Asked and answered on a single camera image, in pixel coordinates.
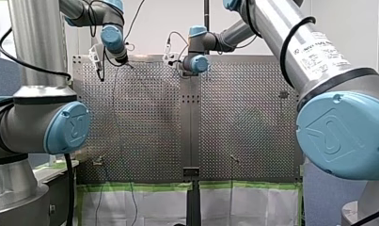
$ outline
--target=robotic arm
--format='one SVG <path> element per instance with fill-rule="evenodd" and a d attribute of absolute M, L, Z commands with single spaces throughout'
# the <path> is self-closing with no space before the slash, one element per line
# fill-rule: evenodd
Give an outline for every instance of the robotic arm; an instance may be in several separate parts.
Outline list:
<path fill-rule="evenodd" d="M 350 64 L 297 4 L 301 2 L 224 1 L 245 22 L 220 35 L 192 27 L 182 67 L 205 72 L 205 50 L 230 52 L 257 33 L 280 60 L 286 81 L 300 94 L 296 133 L 307 157 L 340 178 L 379 180 L 379 74 Z"/>
<path fill-rule="evenodd" d="M 69 162 L 68 154 L 82 147 L 90 123 L 87 107 L 69 86 L 60 11 L 70 25 L 102 25 L 107 54 L 124 64 L 128 57 L 122 36 L 123 8 L 120 0 L 8 3 L 17 58 L 10 57 L 23 67 L 20 89 L 13 97 L 0 99 L 0 225 L 45 226 L 49 224 L 48 187 L 38 185 L 27 154 L 63 153 Z M 69 179 L 73 199 L 72 170 Z"/>
<path fill-rule="evenodd" d="M 118 63 L 125 64 L 128 61 L 123 38 L 123 5 L 120 0 L 92 1 L 90 4 L 77 0 L 60 0 L 59 2 L 60 11 L 68 17 L 66 21 L 69 25 L 103 26 L 101 32 L 103 46 L 97 45 L 95 48 L 104 47 L 108 57 L 115 59 Z"/>

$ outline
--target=green tape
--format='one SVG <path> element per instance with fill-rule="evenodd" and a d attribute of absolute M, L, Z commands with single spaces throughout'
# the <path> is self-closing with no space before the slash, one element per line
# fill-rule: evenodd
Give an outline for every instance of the green tape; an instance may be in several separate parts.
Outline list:
<path fill-rule="evenodd" d="M 219 181 L 219 182 L 200 182 L 200 189 L 227 189 L 231 187 L 277 189 L 277 190 L 298 190 L 298 184 L 290 183 L 263 183 L 263 182 L 244 182 L 244 181 Z"/>
<path fill-rule="evenodd" d="M 108 192 L 108 191 L 137 191 L 137 192 L 165 192 L 165 191 L 187 191 L 192 189 L 191 183 L 172 184 L 136 184 L 132 183 L 106 183 L 101 185 L 82 185 L 77 190 L 88 192 Z"/>

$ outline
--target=white wall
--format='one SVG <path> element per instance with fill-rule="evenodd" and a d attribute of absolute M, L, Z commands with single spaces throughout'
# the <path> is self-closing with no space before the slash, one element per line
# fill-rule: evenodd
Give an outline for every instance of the white wall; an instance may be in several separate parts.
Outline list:
<path fill-rule="evenodd" d="M 352 64 L 379 70 L 379 0 L 312 0 L 311 9 Z"/>

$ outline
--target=pegboard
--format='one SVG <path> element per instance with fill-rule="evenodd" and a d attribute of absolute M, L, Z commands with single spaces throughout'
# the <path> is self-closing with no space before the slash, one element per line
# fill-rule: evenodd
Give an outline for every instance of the pegboard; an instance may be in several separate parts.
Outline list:
<path fill-rule="evenodd" d="M 182 181 L 180 78 L 158 59 L 106 63 L 104 82 L 86 56 L 73 61 L 74 89 L 91 112 L 79 183 Z"/>
<path fill-rule="evenodd" d="M 272 56 L 217 56 L 201 76 L 200 180 L 295 182 L 297 94 Z"/>
<path fill-rule="evenodd" d="M 130 56 L 132 68 L 106 63 L 102 83 L 76 56 L 74 89 L 92 119 L 79 183 L 181 182 L 188 163 L 199 180 L 295 182 L 297 95 L 275 58 L 208 58 L 207 73 L 182 79 L 161 56 Z"/>

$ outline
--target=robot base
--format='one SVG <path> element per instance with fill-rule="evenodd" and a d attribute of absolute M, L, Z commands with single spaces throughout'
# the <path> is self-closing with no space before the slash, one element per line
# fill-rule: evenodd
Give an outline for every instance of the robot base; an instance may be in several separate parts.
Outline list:
<path fill-rule="evenodd" d="M 40 185 L 37 192 L 20 202 L 0 210 L 0 225 L 49 225 L 49 194 L 48 186 Z"/>

